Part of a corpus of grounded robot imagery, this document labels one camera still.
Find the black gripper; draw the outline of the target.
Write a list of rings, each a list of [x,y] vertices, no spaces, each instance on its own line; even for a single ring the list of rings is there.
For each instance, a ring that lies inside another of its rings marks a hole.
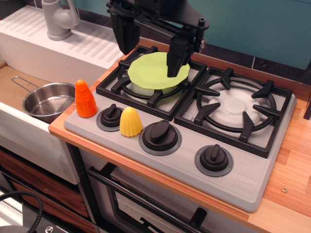
[[[182,30],[201,35],[210,22],[187,0],[109,0],[107,11],[123,54],[129,54],[139,43],[140,29],[145,27],[174,37],[167,54],[167,76],[176,77],[195,52],[195,39]]]

